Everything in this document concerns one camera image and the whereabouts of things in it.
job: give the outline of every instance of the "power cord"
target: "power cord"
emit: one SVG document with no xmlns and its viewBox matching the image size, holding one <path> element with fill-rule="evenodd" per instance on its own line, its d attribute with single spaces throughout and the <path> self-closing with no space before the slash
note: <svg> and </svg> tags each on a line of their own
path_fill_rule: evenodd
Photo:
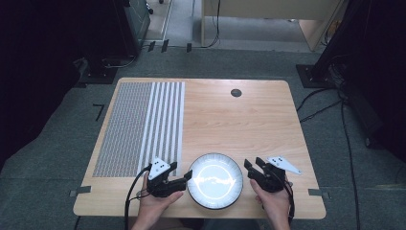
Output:
<svg viewBox="0 0 406 230">
<path fill-rule="evenodd" d="M 346 97 L 345 95 L 342 95 L 342 87 L 343 87 L 343 85 L 345 84 L 345 81 L 344 81 L 342 78 L 340 78 L 340 80 L 341 80 L 341 82 L 339 83 L 338 88 L 336 88 L 336 89 L 337 89 L 337 94 L 338 94 L 338 97 L 340 98 L 340 100 L 339 100 L 338 102 L 336 102 L 336 103 L 333 103 L 333 104 L 331 104 L 331 105 L 329 105 L 329 106 L 327 106 L 327 107 L 325 107 L 325 108 L 323 108 L 323 109 L 321 109 L 321 110 L 315 112 L 314 114 L 312 114 L 312 115 L 310 115 L 310 116 L 307 116 L 307 117 L 301 119 L 300 122 L 301 122 L 301 123 L 306 122 L 306 121 L 312 119 L 312 118 L 313 118 L 314 116 L 316 116 L 317 114 L 319 114 L 319 113 L 321 113 L 321 112 L 323 112 L 323 111 L 325 111 L 325 110 L 327 110 L 327 109 L 329 109 L 329 108 L 331 108 L 331 107 L 334 107 L 335 105 L 341 103 L 341 120 L 342 120 L 342 123 L 343 123 L 343 129 L 344 129 L 344 133 L 345 133 L 345 135 L 346 135 L 346 140 L 347 140 L 347 145 L 348 145 L 348 148 L 349 148 L 349 155 L 350 155 L 350 174 L 351 174 L 352 187 L 353 187 L 353 191 L 354 191 L 354 203 L 355 203 L 356 225 L 357 225 L 357 230 L 360 230 L 360 229 L 361 229 L 361 221 L 360 221 L 360 217 L 359 217 L 358 190 L 357 190 L 356 181 L 355 181 L 355 174 L 354 174 L 354 166 L 353 166 L 353 160 L 352 160 L 352 148 L 351 148 L 351 144 L 350 144 L 350 137 L 349 137 L 349 133 L 348 133 L 348 130 L 347 130 L 347 125 L 346 125 L 346 120 L 345 120 L 345 116 L 344 116 L 344 105 L 348 102 L 348 99 L 347 99 L 347 97 Z M 306 101 L 308 98 L 310 98 L 311 96 L 313 96 L 313 95 L 315 95 L 315 94 L 317 94 L 317 93 L 323 92 L 323 91 L 325 91 L 325 90 L 326 90 L 326 89 L 319 89 L 319 90 L 316 90 L 316 91 L 311 92 L 309 95 L 307 95 L 307 96 L 303 99 L 302 103 L 298 106 L 298 108 L 297 108 L 296 110 L 299 111 L 299 110 L 302 108 L 302 106 L 304 105 L 305 101 Z M 397 183 L 397 177 L 398 177 L 400 171 L 402 170 L 402 168 L 400 168 L 400 169 L 398 170 L 397 174 L 396 174 L 396 181 L 395 181 L 396 183 Z"/>
<path fill-rule="evenodd" d="M 353 166 L 353 162 L 352 162 L 352 149 L 351 149 L 351 144 L 350 144 L 350 137 L 349 137 L 349 133 L 347 131 L 347 125 L 346 125 L 345 116 L 344 116 L 344 103 L 345 103 L 345 101 L 343 100 L 341 103 L 341 120 L 343 121 L 343 128 L 344 128 L 344 132 L 346 134 L 347 145 L 349 147 L 351 180 L 352 180 L 352 187 L 354 190 L 356 229 L 360 230 L 361 223 L 360 223 L 360 218 L 359 218 L 358 191 L 356 188 L 354 166 Z"/>
<path fill-rule="evenodd" d="M 287 182 L 286 180 L 282 182 L 280 178 L 272 171 L 270 173 L 273 174 L 274 178 L 277 178 L 279 182 L 283 185 L 284 189 L 286 190 L 287 194 L 289 195 L 289 214 L 287 217 L 287 221 L 290 223 L 292 222 L 293 218 L 295 217 L 295 200 L 293 199 L 293 190 L 292 190 L 292 184 L 290 182 Z"/>
<path fill-rule="evenodd" d="M 76 221 L 76 223 L 75 223 L 75 228 L 74 228 L 74 230 L 77 230 L 77 229 L 78 229 L 79 222 L 80 222 L 80 218 L 81 218 L 81 216 L 78 216 L 77 221 Z"/>
<path fill-rule="evenodd" d="M 326 90 L 329 90 L 329 89 L 334 89 L 334 88 L 322 88 L 322 89 L 318 89 L 318 90 L 315 90 L 315 91 L 309 93 L 309 94 L 302 100 L 302 102 L 301 102 L 301 104 L 298 106 L 298 108 L 296 108 L 296 112 L 298 112 L 298 111 L 304 106 L 305 101 L 307 101 L 307 99 L 309 99 L 309 98 L 312 97 L 313 95 L 316 95 L 316 94 L 318 94 L 318 93 L 321 93 L 321 92 L 326 91 Z"/>
<path fill-rule="evenodd" d="M 213 24 L 215 26 L 215 37 L 214 40 L 212 42 L 212 44 L 210 44 L 209 46 L 202 46 L 202 48 L 210 48 L 213 47 L 217 41 L 219 41 L 219 37 L 220 37 L 220 29 L 219 29 L 219 25 L 218 25 L 218 17 L 220 16 L 220 5 L 221 5 L 221 0 L 218 0 L 218 4 L 217 4 L 217 17 L 216 17 L 216 23 L 214 23 L 214 18 L 212 17 L 213 20 Z"/>
<path fill-rule="evenodd" d="M 141 176 L 143 173 L 145 173 L 146 171 L 150 171 L 150 169 L 151 169 L 151 165 L 149 165 L 149 166 L 145 167 L 144 169 L 142 169 L 142 170 L 140 171 L 140 173 L 138 173 L 138 175 L 135 177 L 134 182 L 132 182 L 132 185 L 131 185 L 131 187 L 130 187 L 130 189 L 129 189 L 129 191 L 128 191 L 128 195 L 127 195 L 127 197 L 126 197 L 126 199 L 125 199 L 124 230 L 128 230 L 128 211 L 129 211 L 129 204 L 130 204 L 131 200 L 134 199 L 134 198 L 140 199 L 140 198 L 142 198 L 142 197 L 149 196 L 149 194 L 147 194 L 147 195 L 141 195 L 141 192 L 142 192 L 142 191 L 140 191 L 139 193 L 137 193 L 137 196 L 135 196 L 134 198 L 131 198 L 131 199 L 130 199 L 132 190 L 134 189 L 134 186 L 135 186 L 135 184 L 137 183 L 138 179 L 140 178 L 140 176 Z"/>
<path fill-rule="evenodd" d="M 300 122 L 301 122 L 301 123 L 307 122 L 308 120 L 314 118 L 317 114 L 322 113 L 322 112 L 328 110 L 328 109 L 331 108 L 331 107 L 334 107 L 335 105 L 339 104 L 341 101 L 342 101 L 342 100 L 339 100 L 338 102 L 332 103 L 331 105 L 320 109 L 319 111 L 317 111 L 317 112 L 315 112 L 315 113 L 313 113 L 313 114 L 311 114 L 311 115 L 309 115 L 309 116 L 307 116 L 307 117 L 301 119 Z"/>
<path fill-rule="evenodd" d="M 124 68 L 124 67 L 127 67 L 132 62 L 134 62 L 134 60 L 136 59 L 136 56 L 130 56 L 130 58 L 132 58 L 132 60 L 127 64 L 124 64 L 124 65 L 110 65 L 110 64 L 108 64 L 108 65 L 104 65 L 104 68 L 109 69 L 109 68 Z"/>
</svg>

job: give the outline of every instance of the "human hand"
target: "human hand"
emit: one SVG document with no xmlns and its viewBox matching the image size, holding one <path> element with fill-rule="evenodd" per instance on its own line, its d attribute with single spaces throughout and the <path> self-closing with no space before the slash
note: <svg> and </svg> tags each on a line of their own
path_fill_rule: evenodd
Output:
<svg viewBox="0 0 406 230">
<path fill-rule="evenodd" d="M 144 183 L 141 196 L 147 195 L 147 180 L 149 172 L 144 174 Z M 162 213 L 176 200 L 183 195 L 183 192 L 177 191 L 168 197 L 161 198 L 153 195 L 147 195 L 140 200 L 138 217 L 131 230 L 150 229 L 161 217 Z"/>
<path fill-rule="evenodd" d="M 256 180 L 250 180 L 251 187 L 257 194 L 256 201 L 262 204 L 271 224 L 275 230 L 290 229 L 288 222 L 289 215 L 289 194 L 285 189 L 276 192 L 268 193 L 264 191 Z"/>
</svg>

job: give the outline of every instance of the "white bowl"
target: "white bowl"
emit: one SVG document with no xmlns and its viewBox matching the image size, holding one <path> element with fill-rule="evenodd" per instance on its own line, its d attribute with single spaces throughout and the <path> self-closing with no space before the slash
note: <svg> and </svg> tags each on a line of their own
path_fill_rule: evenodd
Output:
<svg viewBox="0 0 406 230">
<path fill-rule="evenodd" d="M 242 191 L 242 172 L 230 157 L 208 153 L 191 165 L 192 179 L 188 190 L 194 201 L 208 209 L 223 209 L 232 205 Z"/>
</svg>

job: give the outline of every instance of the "striped mat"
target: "striped mat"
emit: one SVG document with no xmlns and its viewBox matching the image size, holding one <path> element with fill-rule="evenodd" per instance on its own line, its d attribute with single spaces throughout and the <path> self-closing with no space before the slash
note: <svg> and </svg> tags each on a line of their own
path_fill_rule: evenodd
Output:
<svg viewBox="0 0 406 230">
<path fill-rule="evenodd" d="M 133 177 L 157 156 L 181 162 L 184 82 L 119 85 L 94 177 Z M 181 172 L 180 165 L 172 175 Z"/>
</svg>

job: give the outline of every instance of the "black cable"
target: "black cable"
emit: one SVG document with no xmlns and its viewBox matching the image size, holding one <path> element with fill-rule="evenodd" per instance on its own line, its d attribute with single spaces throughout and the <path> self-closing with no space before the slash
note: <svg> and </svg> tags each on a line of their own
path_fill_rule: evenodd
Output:
<svg viewBox="0 0 406 230">
<path fill-rule="evenodd" d="M 345 103 L 345 101 L 342 101 L 342 103 L 341 103 L 341 120 L 343 121 L 343 128 L 344 128 L 344 132 L 346 134 L 347 145 L 349 147 L 351 180 L 352 180 L 352 187 L 353 187 L 353 190 L 354 190 L 356 229 L 360 230 L 361 229 L 361 223 L 360 223 L 360 219 L 359 219 L 358 191 L 357 191 L 356 183 L 355 183 L 355 175 L 354 175 L 354 166 L 353 166 L 353 163 L 352 163 L 352 150 L 351 150 L 350 138 L 349 138 L 349 133 L 347 131 L 347 125 L 346 125 L 346 121 L 345 121 L 345 117 L 344 117 L 344 103 Z"/>
<path fill-rule="evenodd" d="M 317 111 L 317 112 L 315 112 L 315 113 L 313 113 L 313 114 L 311 114 L 311 115 L 309 115 L 309 116 L 307 116 L 307 117 L 301 119 L 300 122 L 301 122 L 301 123 L 307 122 L 308 120 L 314 118 L 317 114 L 322 113 L 322 112 L 326 111 L 327 109 L 329 109 L 329 108 L 331 108 L 331 107 L 334 107 L 335 105 L 339 104 L 341 101 L 342 101 L 342 100 L 340 100 L 340 101 L 338 101 L 338 102 L 335 102 L 335 103 L 332 103 L 331 105 L 320 109 L 319 111 Z"/>
<path fill-rule="evenodd" d="M 217 4 L 217 17 L 216 17 L 216 25 L 215 25 L 215 38 L 212 42 L 212 44 L 210 44 L 209 46 L 202 46 L 202 48 L 210 48 L 212 46 L 214 46 L 217 41 L 219 40 L 220 37 L 220 29 L 219 29 L 219 25 L 218 25 L 218 17 L 220 16 L 220 4 L 221 4 L 221 0 L 218 0 L 218 4 Z"/>
<path fill-rule="evenodd" d="M 270 173 L 272 173 L 273 176 L 279 180 L 279 182 L 283 185 L 284 189 L 286 190 L 287 194 L 289 195 L 290 208 L 289 208 L 289 214 L 287 216 L 287 221 L 289 222 L 289 225 L 290 225 L 290 223 L 292 222 L 292 219 L 295 217 L 295 200 L 293 199 L 292 186 L 290 185 L 289 182 L 286 181 L 286 176 L 285 176 L 284 182 L 282 182 L 281 179 L 274 172 L 270 171 Z"/>
<path fill-rule="evenodd" d="M 133 200 L 133 199 L 138 199 L 138 200 L 140 200 L 141 198 L 144 198 L 144 197 L 146 197 L 146 196 L 149 196 L 150 194 L 153 193 L 153 191 L 151 191 L 151 193 L 148 193 L 148 194 L 146 194 L 146 195 L 141 195 L 141 193 L 142 193 L 143 191 L 146 191 L 146 190 L 147 190 L 147 189 L 144 189 L 144 190 L 140 191 L 139 193 L 137 193 L 137 195 L 136 195 L 135 197 L 132 197 L 129 201 L 131 201 L 131 200 Z"/>
<path fill-rule="evenodd" d="M 137 183 L 140 176 L 145 171 L 150 171 L 150 169 L 151 169 L 151 165 L 149 165 L 148 167 L 145 167 L 144 169 L 142 169 L 140 171 L 140 173 L 138 173 L 138 175 L 135 177 L 134 182 L 132 182 L 131 188 L 128 191 L 128 195 L 127 195 L 126 200 L 125 200 L 125 209 L 124 209 L 124 230 L 128 230 L 128 210 L 129 210 L 129 203 L 131 202 L 129 197 L 131 196 L 132 190 L 134 189 L 134 186 Z"/>
<path fill-rule="evenodd" d="M 318 93 L 320 93 L 320 92 L 329 90 L 329 89 L 334 89 L 334 88 L 323 88 L 323 89 L 318 89 L 318 90 L 315 90 L 315 91 L 309 93 L 309 94 L 302 100 L 302 103 L 298 106 L 298 108 L 296 109 L 296 112 L 298 112 L 298 111 L 303 107 L 303 105 L 305 104 L 305 101 L 306 101 L 307 99 L 309 99 L 311 96 L 313 96 L 313 95 L 315 95 L 315 94 L 318 94 Z"/>
<path fill-rule="evenodd" d="M 74 228 L 74 230 L 77 230 L 77 229 L 78 229 L 79 221 L 80 221 L 80 216 L 78 216 L 78 218 L 77 218 L 77 221 L 76 221 L 76 223 L 75 223 L 75 228 Z"/>
<path fill-rule="evenodd" d="M 134 60 L 136 59 L 136 56 L 130 56 L 130 58 L 132 58 L 132 60 L 127 64 L 124 64 L 124 65 L 104 65 L 104 68 L 109 69 L 109 68 L 124 68 L 124 67 L 127 67 L 132 62 L 134 62 Z"/>
</svg>

